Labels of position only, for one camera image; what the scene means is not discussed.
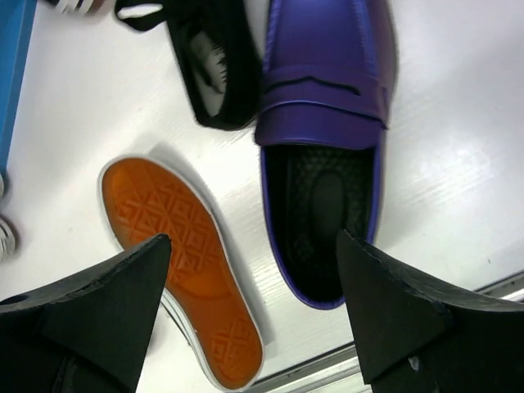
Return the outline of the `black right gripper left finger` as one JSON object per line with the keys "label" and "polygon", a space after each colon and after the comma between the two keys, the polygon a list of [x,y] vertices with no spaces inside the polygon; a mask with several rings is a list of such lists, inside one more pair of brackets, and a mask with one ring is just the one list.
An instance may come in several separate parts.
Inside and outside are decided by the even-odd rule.
{"label": "black right gripper left finger", "polygon": [[3,392],[134,392],[164,289],[160,234],[1,303]]}

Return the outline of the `black sneaker orange sole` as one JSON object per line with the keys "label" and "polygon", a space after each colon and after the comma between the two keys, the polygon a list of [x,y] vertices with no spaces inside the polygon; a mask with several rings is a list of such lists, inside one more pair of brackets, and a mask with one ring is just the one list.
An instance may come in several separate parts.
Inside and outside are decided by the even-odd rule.
{"label": "black sneaker orange sole", "polygon": [[171,256],[160,302],[210,383],[228,392],[250,387],[263,366],[263,339],[201,188],[157,160],[127,155],[103,167],[99,193],[121,248],[168,235]]}

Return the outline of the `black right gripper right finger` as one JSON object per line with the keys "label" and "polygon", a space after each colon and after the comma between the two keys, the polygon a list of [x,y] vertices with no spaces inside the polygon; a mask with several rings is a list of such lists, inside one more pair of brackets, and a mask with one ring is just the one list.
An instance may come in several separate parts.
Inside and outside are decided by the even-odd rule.
{"label": "black right gripper right finger", "polygon": [[344,231],[337,263],[373,391],[522,391],[521,303],[456,287]]}

